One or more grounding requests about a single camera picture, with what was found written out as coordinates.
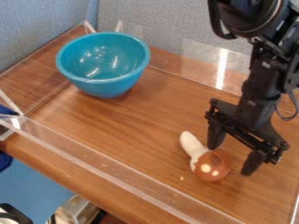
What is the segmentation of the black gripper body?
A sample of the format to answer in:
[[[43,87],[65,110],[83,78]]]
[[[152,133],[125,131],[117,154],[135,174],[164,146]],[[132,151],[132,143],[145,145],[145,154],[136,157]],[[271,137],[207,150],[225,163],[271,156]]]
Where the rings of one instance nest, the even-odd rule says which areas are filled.
[[[244,90],[236,105],[212,98],[205,118],[213,120],[252,151],[267,153],[267,163],[276,164],[288,142],[277,134],[272,123],[272,115],[281,92],[276,90]]]

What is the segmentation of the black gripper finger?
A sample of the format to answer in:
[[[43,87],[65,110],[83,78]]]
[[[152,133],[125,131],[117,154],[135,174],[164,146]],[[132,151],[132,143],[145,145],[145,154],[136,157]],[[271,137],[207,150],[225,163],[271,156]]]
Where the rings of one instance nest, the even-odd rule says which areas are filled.
[[[240,174],[248,177],[257,170],[260,165],[265,162],[267,153],[261,150],[252,150],[247,156],[247,160],[243,164]]]
[[[223,127],[209,120],[207,145],[209,150],[215,150],[223,143],[227,132]]]

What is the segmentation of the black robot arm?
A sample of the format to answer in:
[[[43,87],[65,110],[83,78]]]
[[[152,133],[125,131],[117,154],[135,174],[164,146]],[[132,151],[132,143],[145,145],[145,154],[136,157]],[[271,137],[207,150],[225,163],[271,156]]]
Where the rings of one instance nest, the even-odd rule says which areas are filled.
[[[208,148],[232,135],[249,149],[241,168],[251,175],[263,163],[277,163],[288,142],[273,129],[281,95],[299,88],[299,8],[291,0],[208,0],[209,23],[223,39],[243,38],[252,45],[249,75],[236,105],[209,100]]]

